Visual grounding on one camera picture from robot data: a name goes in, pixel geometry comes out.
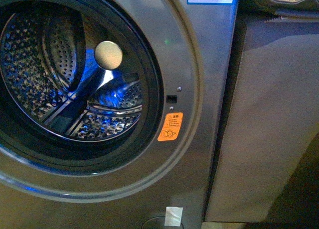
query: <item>blue light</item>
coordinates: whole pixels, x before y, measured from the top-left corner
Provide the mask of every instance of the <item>blue light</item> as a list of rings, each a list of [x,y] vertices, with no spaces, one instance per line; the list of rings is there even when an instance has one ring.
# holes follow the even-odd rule
[[[35,189],[35,188],[30,188],[30,187],[25,187],[25,189],[27,189],[28,191],[33,191],[33,192],[38,192],[39,190]]]

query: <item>silver metal panel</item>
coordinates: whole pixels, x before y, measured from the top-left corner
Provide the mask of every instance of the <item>silver metal panel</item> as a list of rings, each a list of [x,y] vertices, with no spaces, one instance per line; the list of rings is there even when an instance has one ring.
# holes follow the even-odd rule
[[[150,42],[161,68],[165,95],[175,95],[177,87],[182,87],[174,109],[184,113],[180,136],[176,142],[158,142],[159,129],[147,150],[133,163],[93,177],[49,174],[1,155],[1,170],[42,187],[111,193],[123,189],[120,196],[126,196],[111,196],[109,199],[116,200],[109,202],[67,203],[0,185],[1,228],[135,229],[152,217],[164,216],[167,206],[183,207],[186,229],[201,227],[236,1],[233,5],[187,5],[186,0],[114,1]],[[163,115],[168,109],[165,104]],[[135,187],[145,178],[145,186],[149,187]],[[131,191],[135,194],[126,193],[128,185],[135,187]]]
[[[316,33],[248,21],[206,221],[264,220],[319,131]]]

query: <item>washing machine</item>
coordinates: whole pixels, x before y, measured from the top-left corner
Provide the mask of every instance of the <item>washing machine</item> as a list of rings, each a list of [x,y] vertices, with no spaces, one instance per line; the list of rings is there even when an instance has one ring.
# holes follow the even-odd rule
[[[1,228],[201,228],[236,8],[0,0]]]

